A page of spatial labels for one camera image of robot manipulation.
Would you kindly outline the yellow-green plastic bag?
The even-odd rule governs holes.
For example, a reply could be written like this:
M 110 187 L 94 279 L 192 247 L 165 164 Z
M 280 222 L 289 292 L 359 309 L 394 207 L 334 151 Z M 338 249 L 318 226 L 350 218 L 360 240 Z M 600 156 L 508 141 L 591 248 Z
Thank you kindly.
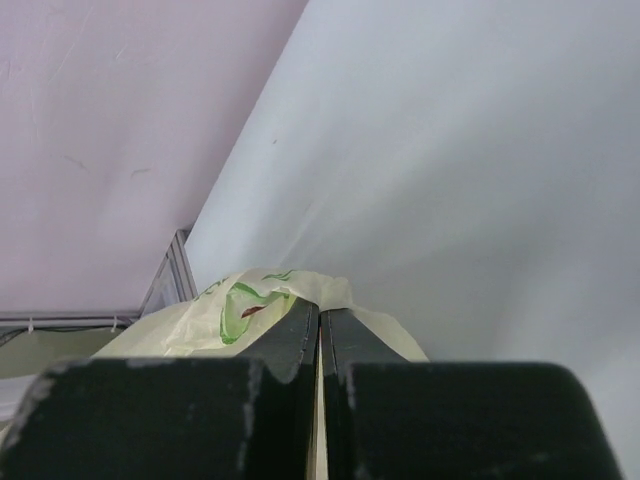
M 401 357 L 428 359 L 395 318 L 357 306 L 347 279 L 262 268 L 232 274 L 192 300 L 141 318 L 94 356 L 235 356 L 292 312 L 297 300 L 310 302 L 320 312 L 345 309 Z

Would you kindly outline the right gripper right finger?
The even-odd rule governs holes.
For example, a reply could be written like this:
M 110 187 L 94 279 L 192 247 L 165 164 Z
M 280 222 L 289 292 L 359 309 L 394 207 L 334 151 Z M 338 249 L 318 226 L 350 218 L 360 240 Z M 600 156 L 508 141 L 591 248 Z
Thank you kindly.
M 594 406 L 551 363 L 412 362 L 320 317 L 332 479 L 618 479 Z

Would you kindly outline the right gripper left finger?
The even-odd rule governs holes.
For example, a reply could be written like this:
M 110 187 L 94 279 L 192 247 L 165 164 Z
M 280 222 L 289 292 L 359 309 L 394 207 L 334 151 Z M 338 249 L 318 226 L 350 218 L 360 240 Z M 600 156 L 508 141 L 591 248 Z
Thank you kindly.
M 5 479 L 302 479 L 318 308 L 297 300 L 234 357 L 86 359 L 28 389 Z

